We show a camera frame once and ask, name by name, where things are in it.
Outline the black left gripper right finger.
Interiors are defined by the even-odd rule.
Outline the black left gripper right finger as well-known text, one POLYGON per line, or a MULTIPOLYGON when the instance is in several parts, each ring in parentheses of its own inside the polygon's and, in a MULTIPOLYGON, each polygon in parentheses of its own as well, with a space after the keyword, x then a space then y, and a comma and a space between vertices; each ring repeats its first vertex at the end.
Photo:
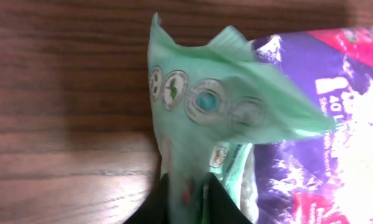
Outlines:
POLYGON ((207 179, 203 186, 202 223, 251 224, 213 173, 207 173, 207 179))

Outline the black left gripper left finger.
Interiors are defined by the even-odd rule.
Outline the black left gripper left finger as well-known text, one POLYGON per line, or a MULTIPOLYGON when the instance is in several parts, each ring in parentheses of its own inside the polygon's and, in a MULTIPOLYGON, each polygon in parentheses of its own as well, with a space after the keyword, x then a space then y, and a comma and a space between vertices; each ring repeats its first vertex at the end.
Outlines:
POLYGON ((169 224, 168 183, 168 174, 164 174, 158 185, 124 224, 169 224))

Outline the teal green wipes packet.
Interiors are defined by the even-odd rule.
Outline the teal green wipes packet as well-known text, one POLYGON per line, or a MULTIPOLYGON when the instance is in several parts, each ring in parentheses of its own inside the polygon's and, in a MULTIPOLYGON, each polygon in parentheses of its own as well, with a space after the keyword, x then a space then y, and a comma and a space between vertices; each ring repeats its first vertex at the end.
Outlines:
POLYGON ((147 59, 170 223, 202 223, 207 173, 239 208, 242 175, 256 144, 318 136, 334 127, 284 74, 258 61, 233 26, 206 45, 185 47, 154 14, 147 59))

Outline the purple red sanitary pad pack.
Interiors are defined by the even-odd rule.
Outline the purple red sanitary pad pack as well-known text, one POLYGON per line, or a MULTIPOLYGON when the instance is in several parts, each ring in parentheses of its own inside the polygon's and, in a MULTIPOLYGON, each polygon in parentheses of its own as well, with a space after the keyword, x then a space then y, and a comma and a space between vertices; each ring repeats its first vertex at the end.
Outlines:
POLYGON ((373 223, 373 26, 253 42, 322 112, 304 139, 257 146, 260 223, 373 223))

